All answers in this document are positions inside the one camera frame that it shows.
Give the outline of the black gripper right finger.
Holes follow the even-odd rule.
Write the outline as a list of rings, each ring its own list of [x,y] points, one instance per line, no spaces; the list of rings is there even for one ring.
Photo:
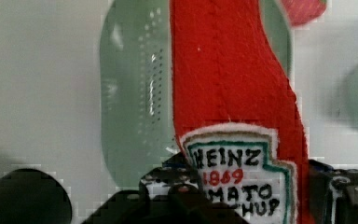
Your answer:
[[[316,224],[358,224],[358,169],[309,160],[310,212]]]

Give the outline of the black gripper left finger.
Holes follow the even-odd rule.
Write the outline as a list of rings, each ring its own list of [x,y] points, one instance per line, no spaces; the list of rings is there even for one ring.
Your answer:
[[[200,190],[200,178],[178,153],[151,170],[137,190],[112,196],[82,224],[249,224]]]

